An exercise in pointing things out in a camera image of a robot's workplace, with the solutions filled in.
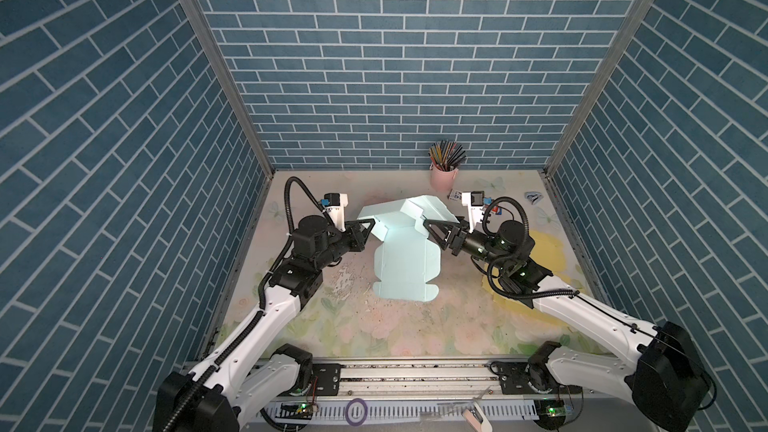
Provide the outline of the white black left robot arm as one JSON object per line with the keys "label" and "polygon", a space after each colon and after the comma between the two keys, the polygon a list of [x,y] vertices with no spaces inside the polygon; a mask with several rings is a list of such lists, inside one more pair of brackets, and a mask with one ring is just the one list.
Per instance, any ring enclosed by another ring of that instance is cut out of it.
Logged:
{"label": "white black left robot arm", "polygon": [[173,372],[161,383],[153,430],[240,431],[279,395],[304,391],[311,353],[286,344],[266,365],[257,363],[320,289],[324,269],[363,251],[374,225],[363,219],[338,229],[323,215],[301,219],[262,278],[246,319],[189,372]]}

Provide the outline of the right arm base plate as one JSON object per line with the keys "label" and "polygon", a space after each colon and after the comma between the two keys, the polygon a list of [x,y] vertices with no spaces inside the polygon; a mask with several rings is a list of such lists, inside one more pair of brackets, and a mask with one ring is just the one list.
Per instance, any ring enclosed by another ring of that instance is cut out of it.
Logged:
{"label": "right arm base plate", "polygon": [[488,370],[497,377],[503,395],[579,395],[580,386],[557,382],[543,367],[527,361],[498,361],[487,364]]}

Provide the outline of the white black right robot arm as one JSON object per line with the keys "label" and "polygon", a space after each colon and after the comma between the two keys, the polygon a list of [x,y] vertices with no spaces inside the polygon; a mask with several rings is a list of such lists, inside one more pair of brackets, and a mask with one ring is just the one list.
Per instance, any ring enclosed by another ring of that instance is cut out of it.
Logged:
{"label": "white black right robot arm", "polygon": [[580,292],[538,264],[535,241],[525,223],[508,220],[495,232],[466,221],[427,219],[430,237],[453,255],[466,253],[492,292],[554,317],[606,349],[579,353],[547,341],[529,357],[529,386],[555,393],[575,386],[633,404],[665,431],[684,431],[694,415],[717,399],[716,382],[703,365],[690,334],[622,313]]}

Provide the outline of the light blue paper box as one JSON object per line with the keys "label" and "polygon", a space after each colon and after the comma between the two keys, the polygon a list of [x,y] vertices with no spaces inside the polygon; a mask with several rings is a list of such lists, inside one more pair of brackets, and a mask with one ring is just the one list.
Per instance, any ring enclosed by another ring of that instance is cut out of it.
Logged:
{"label": "light blue paper box", "polygon": [[367,205],[358,218],[372,219],[372,234],[382,242],[374,251],[374,293],[390,300],[434,300],[439,287],[431,281],[440,274],[442,249],[424,222],[456,223],[448,207],[436,196],[421,195]]}

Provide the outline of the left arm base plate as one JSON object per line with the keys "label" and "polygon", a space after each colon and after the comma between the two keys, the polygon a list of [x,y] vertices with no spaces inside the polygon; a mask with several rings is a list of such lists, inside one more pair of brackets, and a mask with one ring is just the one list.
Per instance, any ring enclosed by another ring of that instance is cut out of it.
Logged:
{"label": "left arm base plate", "polygon": [[298,382],[281,397],[337,396],[340,390],[342,365],[340,363],[315,363],[312,371],[300,371]]}

